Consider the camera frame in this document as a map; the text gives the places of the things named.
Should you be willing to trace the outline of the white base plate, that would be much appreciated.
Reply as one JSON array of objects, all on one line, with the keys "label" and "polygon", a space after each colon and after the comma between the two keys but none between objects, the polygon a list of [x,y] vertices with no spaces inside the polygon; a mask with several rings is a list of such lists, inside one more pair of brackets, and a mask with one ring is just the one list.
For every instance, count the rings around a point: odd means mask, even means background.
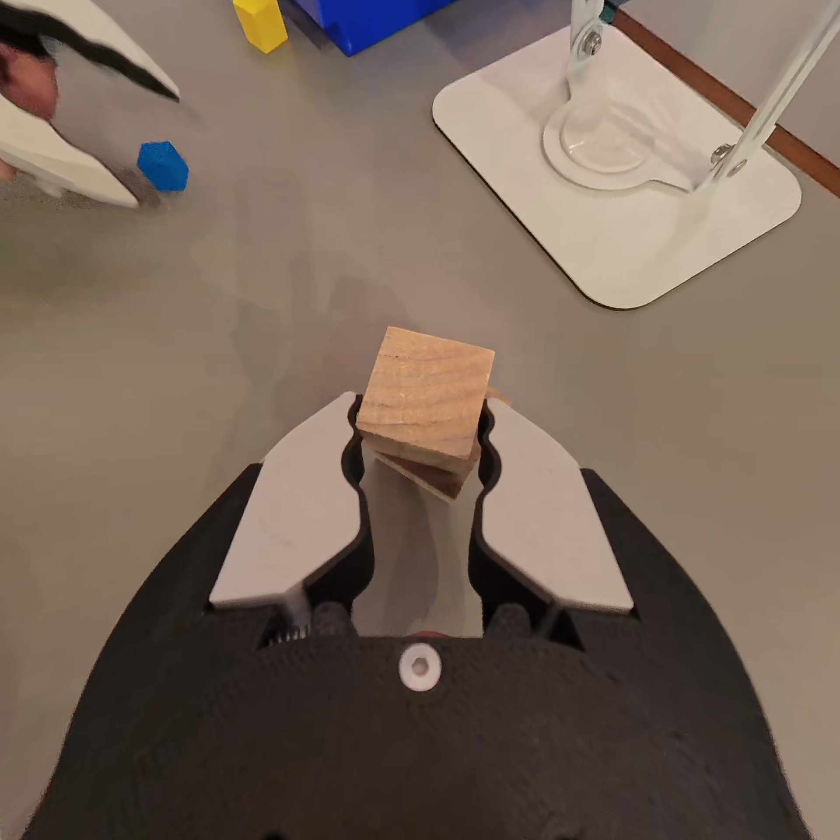
[{"label": "white base plate", "polygon": [[554,169],[543,131],[569,99],[565,26],[445,87],[433,103],[443,135],[593,302],[641,308],[790,219],[795,175],[758,150],[740,173],[687,193],[647,181],[577,185]]}]

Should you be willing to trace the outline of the small blue cube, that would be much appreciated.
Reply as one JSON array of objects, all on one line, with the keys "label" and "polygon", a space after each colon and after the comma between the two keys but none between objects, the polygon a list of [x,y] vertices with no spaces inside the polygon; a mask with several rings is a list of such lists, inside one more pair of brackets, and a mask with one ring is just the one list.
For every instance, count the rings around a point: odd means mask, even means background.
[{"label": "small blue cube", "polygon": [[189,166],[170,141],[142,143],[137,165],[160,193],[182,193],[186,189]]}]

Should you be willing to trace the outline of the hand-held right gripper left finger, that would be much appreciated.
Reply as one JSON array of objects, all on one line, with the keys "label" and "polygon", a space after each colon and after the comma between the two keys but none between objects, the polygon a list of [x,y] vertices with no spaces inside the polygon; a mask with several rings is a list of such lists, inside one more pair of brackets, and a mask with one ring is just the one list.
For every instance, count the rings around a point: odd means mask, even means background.
[{"label": "hand-held right gripper left finger", "polygon": [[355,420],[345,392],[263,458],[209,596],[218,610],[278,606],[295,628],[337,602],[351,613],[372,581],[375,553]]}]

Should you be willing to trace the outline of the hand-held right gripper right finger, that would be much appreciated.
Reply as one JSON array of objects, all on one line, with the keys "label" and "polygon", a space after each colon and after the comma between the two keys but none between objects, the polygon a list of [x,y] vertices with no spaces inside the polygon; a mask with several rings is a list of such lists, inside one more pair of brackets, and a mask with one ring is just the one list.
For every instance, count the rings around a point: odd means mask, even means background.
[{"label": "hand-held right gripper right finger", "polygon": [[552,613],[630,616],[634,599],[575,458],[496,397],[479,420],[479,481],[468,577],[483,629],[519,605],[532,628]]}]

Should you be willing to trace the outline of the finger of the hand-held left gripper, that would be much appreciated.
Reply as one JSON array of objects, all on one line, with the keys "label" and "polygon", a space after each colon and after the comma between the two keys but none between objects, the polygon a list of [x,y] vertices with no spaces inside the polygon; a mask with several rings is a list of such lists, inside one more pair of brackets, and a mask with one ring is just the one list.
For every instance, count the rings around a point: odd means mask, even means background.
[{"label": "finger of the hand-held left gripper", "polygon": [[86,60],[115,70],[143,88],[175,102],[180,100],[174,81],[95,2],[1,2],[4,46],[47,58],[47,40],[68,46]]},{"label": "finger of the hand-held left gripper", "polygon": [[1,97],[1,157],[31,175],[49,195],[71,191],[91,200],[136,208],[137,197],[97,158],[65,140],[48,121]]}]

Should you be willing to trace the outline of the yellow block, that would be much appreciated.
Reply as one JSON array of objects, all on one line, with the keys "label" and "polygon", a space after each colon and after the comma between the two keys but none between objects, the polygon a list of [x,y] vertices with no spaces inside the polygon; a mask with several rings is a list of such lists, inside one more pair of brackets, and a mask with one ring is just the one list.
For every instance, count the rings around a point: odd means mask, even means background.
[{"label": "yellow block", "polygon": [[247,41],[268,55],[288,41],[278,1],[233,1]]}]

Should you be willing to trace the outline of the large wooden cube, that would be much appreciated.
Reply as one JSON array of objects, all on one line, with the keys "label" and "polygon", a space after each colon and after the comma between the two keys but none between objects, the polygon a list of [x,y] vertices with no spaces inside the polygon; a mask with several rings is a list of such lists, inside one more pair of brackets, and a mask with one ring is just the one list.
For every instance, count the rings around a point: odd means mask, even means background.
[{"label": "large wooden cube", "polygon": [[467,466],[493,350],[388,327],[356,417],[380,455],[449,473]]},{"label": "large wooden cube", "polygon": [[434,496],[454,501],[477,466],[485,401],[512,399],[487,379],[437,384],[372,383],[358,418],[374,457]]}]

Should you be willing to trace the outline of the large blue box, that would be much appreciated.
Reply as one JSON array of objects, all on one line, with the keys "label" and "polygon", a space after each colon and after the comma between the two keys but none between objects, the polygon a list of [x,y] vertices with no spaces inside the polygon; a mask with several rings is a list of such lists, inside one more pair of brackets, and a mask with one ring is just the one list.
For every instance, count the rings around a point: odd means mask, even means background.
[{"label": "large blue box", "polygon": [[356,56],[452,1],[279,1],[280,11],[319,49]]}]

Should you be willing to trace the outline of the person's left hand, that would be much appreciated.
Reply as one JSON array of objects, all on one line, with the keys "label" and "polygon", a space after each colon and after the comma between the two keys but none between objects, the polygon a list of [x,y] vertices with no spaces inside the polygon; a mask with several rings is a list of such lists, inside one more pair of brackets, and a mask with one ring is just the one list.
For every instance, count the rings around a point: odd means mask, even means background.
[{"label": "person's left hand", "polygon": [[1,92],[22,110],[51,122],[59,100],[56,62],[1,44]]}]

